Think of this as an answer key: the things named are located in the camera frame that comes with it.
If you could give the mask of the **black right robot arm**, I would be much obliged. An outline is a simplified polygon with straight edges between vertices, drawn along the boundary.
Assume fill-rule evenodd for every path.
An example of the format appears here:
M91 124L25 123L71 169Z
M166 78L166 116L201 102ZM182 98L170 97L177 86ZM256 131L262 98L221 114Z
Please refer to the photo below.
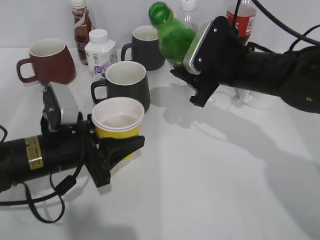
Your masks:
M191 85L190 102L204 107L219 86L281 98L308 113L320 111L320 49L259 52L239 43L237 30L224 16L211 20L191 43L183 66L171 73Z

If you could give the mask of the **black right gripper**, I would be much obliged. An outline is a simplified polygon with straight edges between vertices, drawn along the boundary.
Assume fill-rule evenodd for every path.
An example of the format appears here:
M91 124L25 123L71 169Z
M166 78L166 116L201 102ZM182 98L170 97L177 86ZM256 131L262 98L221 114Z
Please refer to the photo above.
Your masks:
M220 85L249 90L248 77L241 76L250 48L243 46L237 39L237 29L229 25L226 17L213 19L200 50L196 55L195 67L201 71L197 75L189 73L184 67L175 67L170 73L197 88L190 102L204 107Z

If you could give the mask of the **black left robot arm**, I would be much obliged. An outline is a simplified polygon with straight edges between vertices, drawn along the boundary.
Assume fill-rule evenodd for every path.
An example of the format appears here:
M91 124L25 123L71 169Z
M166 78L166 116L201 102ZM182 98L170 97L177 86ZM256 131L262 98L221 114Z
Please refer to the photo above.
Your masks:
M94 124L78 114L76 123L51 129L47 117L40 120L41 134L6 141L0 145L0 190L25 181L86 166L97 188L109 185L111 170L142 148L139 134L123 139L98 138Z

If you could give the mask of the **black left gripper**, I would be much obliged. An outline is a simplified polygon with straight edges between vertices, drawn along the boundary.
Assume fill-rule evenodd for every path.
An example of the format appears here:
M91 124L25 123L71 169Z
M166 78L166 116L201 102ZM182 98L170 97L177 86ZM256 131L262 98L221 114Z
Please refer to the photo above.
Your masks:
M75 184L82 166L87 168L96 187L109 185L111 169L145 144L142 135L99 140L91 114L84 120L79 113L75 124L59 124L56 128L52 127L50 118L43 115L40 129L41 176L75 168L73 176L62 184L64 187Z

